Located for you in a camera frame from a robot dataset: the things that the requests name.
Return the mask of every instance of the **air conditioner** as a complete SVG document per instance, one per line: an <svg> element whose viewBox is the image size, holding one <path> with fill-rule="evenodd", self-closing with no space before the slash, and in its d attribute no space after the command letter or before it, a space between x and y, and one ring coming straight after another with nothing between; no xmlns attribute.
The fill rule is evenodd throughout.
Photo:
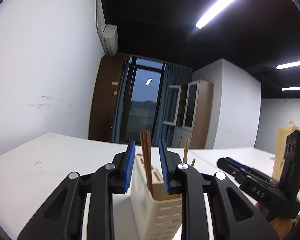
<svg viewBox="0 0 300 240"><path fill-rule="evenodd" d="M107 24L103 31L103 39L105 41L106 50L105 53L107 55L115 55L118 51L118 32L117 26Z"/></svg>

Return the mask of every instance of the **linear led light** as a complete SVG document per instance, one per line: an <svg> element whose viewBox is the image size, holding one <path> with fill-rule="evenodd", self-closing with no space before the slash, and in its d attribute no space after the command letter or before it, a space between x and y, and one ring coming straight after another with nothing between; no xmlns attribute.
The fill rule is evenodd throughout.
<svg viewBox="0 0 300 240"><path fill-rule="evenodd" d="M295 66L300 66L300 61L277 65L277 69L282 69L282 68L287 68L287 67L295 67Z"/></svg>
<svg viewBox="0 0 300 240"><path fill-rule="evenodd" d="M282 88L281 89L281 91L287 91L287 90L300 90L300 87Z"/></svg>
<svg viewBox="0 0 300 240"><path fill-rule="evenodd" d="M234 0L218 0L197 22L195 25L197 28L201 29L209 21L211 21L219 12L226 8Z"/></svg>

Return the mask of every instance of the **curtain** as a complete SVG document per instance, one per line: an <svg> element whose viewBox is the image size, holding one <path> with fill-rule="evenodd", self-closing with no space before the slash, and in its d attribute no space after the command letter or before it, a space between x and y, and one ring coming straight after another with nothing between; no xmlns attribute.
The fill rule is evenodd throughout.
<svg viewBox="0 0 300 240"><path fill-rule="evenodd" d="M170 85L184 85L192 80L192 69L177 64L166 63L164 71L162 92L160 98L157 121L154 127L152 145L158 146L161 138L165 139L167 146L171 146L174 126L165 125L163 121L168 113L171 113L169 107L173 105L174 97L169 97Z"/></svg>
<svg viewBox="0 0 300 240"><path fill-rule="evenodd" d="M130 58L129 54L117 53L116 56L124 58L124 62L123 62L124 68L121 74L117 106L113 118L111 142L118 142L120 140L120 127L121 127L121 119L122 119L122 111L123 111L123 96L124 96L124 90L127 82L129 58Z"/></svg>

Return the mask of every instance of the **slotted container side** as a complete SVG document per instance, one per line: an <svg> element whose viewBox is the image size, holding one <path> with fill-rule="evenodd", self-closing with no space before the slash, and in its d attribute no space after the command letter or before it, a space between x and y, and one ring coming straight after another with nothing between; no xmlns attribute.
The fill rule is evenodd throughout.
<svg viewBox="0 0 300 240"><path fill-rule="evenodd" d="M140 240L171 240L182 221L182 195L169 195L158 170L152 169L153 197L146 186L142 155L137 154L131 183L131 204Z"/></svg>

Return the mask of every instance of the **paper bag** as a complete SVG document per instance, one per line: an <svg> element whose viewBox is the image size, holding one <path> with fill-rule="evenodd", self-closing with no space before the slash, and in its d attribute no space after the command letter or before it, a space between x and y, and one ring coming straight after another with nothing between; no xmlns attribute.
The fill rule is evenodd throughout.
<svg viewBox="0 0 300 240"><path fill-rule="evenodd" d="M296 126L292 120L289 121L284 128L278 129L277 143L275 147L275 159L272 172L272 177L276 180L280 180L281 177L284 165L284 151L286 148L287 136L295 130L300 131L300 126Z"/></svg>

